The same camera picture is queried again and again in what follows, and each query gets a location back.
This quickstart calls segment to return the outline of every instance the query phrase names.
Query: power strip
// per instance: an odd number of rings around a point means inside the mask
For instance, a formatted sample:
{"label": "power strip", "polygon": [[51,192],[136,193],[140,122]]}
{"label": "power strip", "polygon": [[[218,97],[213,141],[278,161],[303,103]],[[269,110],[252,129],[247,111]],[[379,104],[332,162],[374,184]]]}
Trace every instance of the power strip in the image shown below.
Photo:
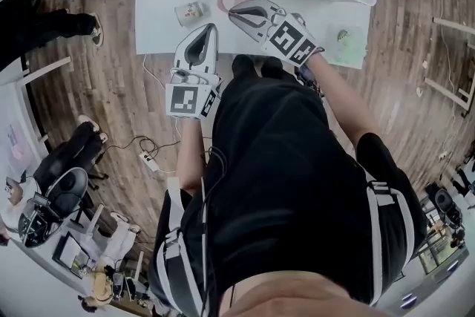
{"label": "power strip", "polygon": [[139,154],[140,159],[150,168],[151,171],[158,171],[160,168],[154,158],[147,152],[143,151]]}

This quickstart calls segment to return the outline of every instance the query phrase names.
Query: black shirt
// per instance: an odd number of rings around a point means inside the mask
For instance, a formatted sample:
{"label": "black shirt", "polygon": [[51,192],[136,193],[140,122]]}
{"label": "black shirt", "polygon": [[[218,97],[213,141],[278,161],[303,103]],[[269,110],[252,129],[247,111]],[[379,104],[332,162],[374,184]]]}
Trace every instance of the black shirt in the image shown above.
{"label": "black shirt", "polygon": [[[373,267],[364,170],[329,129],[317,95],[277,79],[233,81],[217,111],[213,145],[226,156],[227,171],[209,201],[212,305],[233,284],[282,270],[316,272],[369,303]],[[374,134],[361,138],[356,156],[372,176],[406,197],[417,248],[425,217],[407,177]],[[220,161],[211,156],[205,189],[221,175]],[[199,195],[185,211],[182,230],[204,295],[201,206]],[[385,290],[404,265],[406,242],[397,205],[380,211],[380,221]]]}

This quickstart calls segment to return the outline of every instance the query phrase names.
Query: paper cup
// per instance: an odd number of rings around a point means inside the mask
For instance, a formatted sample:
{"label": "paper cup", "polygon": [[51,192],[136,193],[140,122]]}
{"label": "paper cup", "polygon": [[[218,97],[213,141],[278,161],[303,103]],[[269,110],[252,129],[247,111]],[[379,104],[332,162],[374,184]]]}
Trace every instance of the paper cup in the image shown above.
{"label": "paper cup", "polygon": [[203,6],[200,2],[194,1],[175,7],[178,22],[182,27],[195,23],[203,16]]}

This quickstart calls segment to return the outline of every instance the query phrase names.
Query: wall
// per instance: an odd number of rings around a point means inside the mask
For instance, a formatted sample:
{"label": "wall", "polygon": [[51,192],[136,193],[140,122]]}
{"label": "wall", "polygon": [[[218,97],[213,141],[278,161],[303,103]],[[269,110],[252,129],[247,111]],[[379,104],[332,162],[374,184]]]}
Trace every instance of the wall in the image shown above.
{"label": "wall", "polygon": [[[78,293],[30,260],[15,244],[0,247],[0,310],[6,317],[90,317]],[[107,306],[96,317],[131,317]]]}

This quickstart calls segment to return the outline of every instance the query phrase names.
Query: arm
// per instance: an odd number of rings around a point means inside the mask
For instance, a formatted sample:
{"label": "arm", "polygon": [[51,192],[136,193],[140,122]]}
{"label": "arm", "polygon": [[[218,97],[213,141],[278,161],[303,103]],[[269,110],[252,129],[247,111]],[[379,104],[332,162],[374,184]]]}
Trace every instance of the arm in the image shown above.
{"label": "arm", "polygon": [[338,124],[355,149],[364,134],[368,132],[378,134],[378,126],[366,103],[326,59],[320,54],[314,54],[307,61],[307,66],[325,93]]}
{"label": "arm", "polygon": [[178,152],[177,176],[180,179],[181,189],[191,196],[201,189],[201,177],[205,173],[203,133],[199,120],[185,119],[181,147]]}

